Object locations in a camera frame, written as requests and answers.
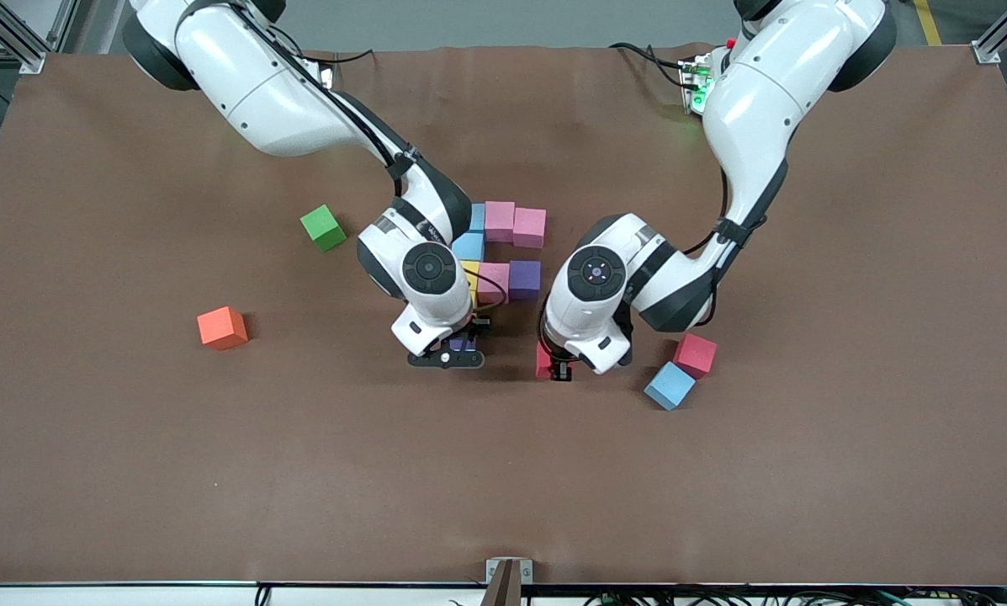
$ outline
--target foam block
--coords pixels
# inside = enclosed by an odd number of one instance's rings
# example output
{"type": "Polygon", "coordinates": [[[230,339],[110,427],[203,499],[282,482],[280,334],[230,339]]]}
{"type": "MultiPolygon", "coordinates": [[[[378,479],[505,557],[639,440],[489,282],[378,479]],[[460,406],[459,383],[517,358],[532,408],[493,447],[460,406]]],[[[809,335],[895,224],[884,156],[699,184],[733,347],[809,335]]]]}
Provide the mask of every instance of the foam block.
{"type": "Polygon", "coordinates": [[[552,356],[545,345],[537,344],[537,378],[552,378],[552,356]]]}
{"type": "Polygon", "coordinates": [[[200,342],[218,351],[249,342],[245,318],[230,307],[196,316],[196,327],[200,329],[200,342]]]}
{"type": "Polygon", "coordinates": [[[538,300],[541,297],[541,262],[511,261],[508,278],[511,300],[538,300]]]}
{"type": "Polygon", "coordinates": [[[465,232],[457,237],[450,249],[460,261],[484,261],[484,234],[465,232]]]}
{"type": "Polygon", "coordinates": [[[469,232],[484,234],[484,204],[474,203],[473,213],[469,215],[469,232]]]}
{"type": "Polygon", "coordinates": [[[477,291],[477,276],[475,276],[473,274],[479,274],[480,273],[480,261],[459,261],[459,264],[462,265],[462,270],[463,271],[464,270],[468,270],[468,272],[465,272],[465,281],[468,281],[468,283],[469,283],[469,290],[471,290],[473,292],[476,292],[477,291]]]}
{"type": "Polygon", "coordinates": [[[645,388],[645,395],[657,400],[664,410],[673,411],[679,408],[695,384],[694,377],[684,372],[683,368],[668,362],[645,388]]]}
{"type": "Polygon", "coordinates": [[[322,250],[322,252],[329,252],[345,241],[345,234],[342,234],[342,229],[338,226],[338,221],[327,209],[326,203],[304,215],[302,225],[304,225],[304,231],[308,232],[308,238],[311,238],[317,249],[322,250]]]}
{"type": "Polygon", "coordinates": [[[514,202],[484,203],[484,241],[507,242],[514,238],[514,202]]]}
{"type": "Polygon", "coordinates": [[[514,245],[523,249],[545,248],[545,222],[549,211],[542,208],[514,210],[514,245]]]}
{"type": "Polygon", "coordinates": [[[703,378],[712,369],[712,359],[716,356],[716,344],[708,338],[696,334],[683,335],[676,347],[676,356],[672,361],[687,371],[694,378],[703,378]]]}
{"type": "Polygon", "coordinates": [[[498,303],[501,300],[506,302],[508,283],[510,283],[511,276],[511,265],[509,264],[480,264],[480,274],[481,279],[477,280],[477,303],[481,306],[486,306],[488,303],[498,303]],[[499,292],[494,285],[489,284],[488,280],[494,281],[503,288],[503,292],[499,292]]]}
{"type": "MultiPolygon", "coordinates": [[[[459,351],[462,347],[462,338],[460,336],[452,336],[447,341],[447,346],[452,351],[459,351]]],[[[465,350],[466,351],[476,351],[477,350],[477,340],[474,338],[465,338],[465,350]]]]}

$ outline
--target light blue cube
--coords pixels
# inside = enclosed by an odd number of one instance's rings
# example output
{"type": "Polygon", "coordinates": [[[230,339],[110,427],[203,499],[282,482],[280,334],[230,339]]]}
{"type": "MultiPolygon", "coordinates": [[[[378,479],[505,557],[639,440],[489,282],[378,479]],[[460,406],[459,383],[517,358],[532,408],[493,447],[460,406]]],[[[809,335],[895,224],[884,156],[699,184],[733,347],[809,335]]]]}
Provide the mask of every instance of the light blue cube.
{"type": "Polygon", "coordinates": [[[675,362],[668,362],[645,388],[645,395],[657,400],[664,410],[673,411],[679,408],[679,404],[691,393],[695,383],[696,381],[684,372],[683,368],[677,367],[675,362]]]}
{"type": "Polygon", "coordinates": [[[466,232],[450,245],[459,261],[484,261],[484,234],[466,232]]]}
{"type": "Polygon", "coordinates": [[[469,218],[469,231],[473,234],[484,234],[484,204],[474,203],[473,214],[469,218]]]}

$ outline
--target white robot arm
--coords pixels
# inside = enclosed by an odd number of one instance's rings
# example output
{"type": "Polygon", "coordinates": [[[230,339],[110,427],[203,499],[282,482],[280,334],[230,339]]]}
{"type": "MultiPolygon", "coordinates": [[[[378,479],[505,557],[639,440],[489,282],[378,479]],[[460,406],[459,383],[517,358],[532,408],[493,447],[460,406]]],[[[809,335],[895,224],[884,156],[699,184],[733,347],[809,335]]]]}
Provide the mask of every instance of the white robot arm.
{"type": "Polygon", "coordinates": [[[895,44],[895,22],[883,0],[734,5],[743,34],[733,48],[703,57],[707,96],[698,97],[708,145],[730,184],[730,204],[697,259],[632,213],[595,223],[545,301],[540,340],[556,362],[554,378],[569,380],[576,360],[598,374],[626,364],[630,307],[661,332],[688,330],[710,313],[716,285],[764,222],[786,177],[787,143],[804,116],[826,90],[864,81],[895,44]],[[591,256],[598,259],[592,266],[585,262],[591,256]],[[621,268],[608,264],[613,273],[601,284],[592,270],[599,259],[614,258],[621,268]]]}
{"type": "Polygon", "coordinates": [[[329,89],[318,61],[292,54],[272,23],[285,0],[134,0],[125,46],[153,80],[200,90],[238,134],[277,157],[356,145],[395,180],[391,206],[357,238],[357,261],[406,309],[392,332],[414,356],[462,329],[472,300],[450,244],[472,204],[383,120],[329,89]]]}

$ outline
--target pink cube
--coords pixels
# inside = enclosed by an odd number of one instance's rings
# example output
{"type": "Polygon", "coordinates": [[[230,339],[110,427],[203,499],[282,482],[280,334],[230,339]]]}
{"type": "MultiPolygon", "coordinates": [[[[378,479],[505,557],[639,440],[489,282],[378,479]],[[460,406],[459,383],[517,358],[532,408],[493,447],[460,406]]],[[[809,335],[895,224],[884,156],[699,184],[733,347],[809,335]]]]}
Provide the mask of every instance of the pink cube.
{"type": "Polygon", "coordinates": [[[510,243],[514,237],[514,202],[484,203],[484,242],[510,243]]]}
{"type": "Polygon", "coordinates": [[[523,249],[545,248],[545,221],[549,211],[543,208],[514,210],[514,245],[523,249]]]}
{"type": "Polygon", "coordinates": [[[537,344],[537,378],[552,378],[552,356],[545,349],[545,345],[537,344]]]}
{"type": "Polygon", "coordinates": [[[488,303],[506,303],[508,284],[511,281],[511,265],[480,264],[477,273],[480,275],[480,279],[477,280],[477,304],[486,306],[488,303]],[[499,292],[499,288],[488,283],[488,280],[498,284],[503,291],[499,292]]]}
{"type": "Polygon", "coordinates": [[[672,361],[694,378],[702,378],[712,369],[712,359],[716,356],[716,344],[708,338],[687,333],[676,348],[672,361]]]}

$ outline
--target yellow cube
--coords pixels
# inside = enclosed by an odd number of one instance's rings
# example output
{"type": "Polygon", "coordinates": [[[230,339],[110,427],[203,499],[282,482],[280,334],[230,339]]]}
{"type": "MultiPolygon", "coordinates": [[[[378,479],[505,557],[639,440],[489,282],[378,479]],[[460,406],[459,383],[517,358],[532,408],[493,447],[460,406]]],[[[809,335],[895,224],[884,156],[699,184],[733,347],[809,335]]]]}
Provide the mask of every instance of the yellow cube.
{"type": "MultiPolygon", "coordinates": [[[[480,272],[480,261],[462,261],[462,268],[468,270],[468,272],[473,272],[474,274],[480,272]]],[[[477,276],[473,276],[466,272],[465,280],[469,281],[469,290],[472,292],[477,291],[477,276]]]]}

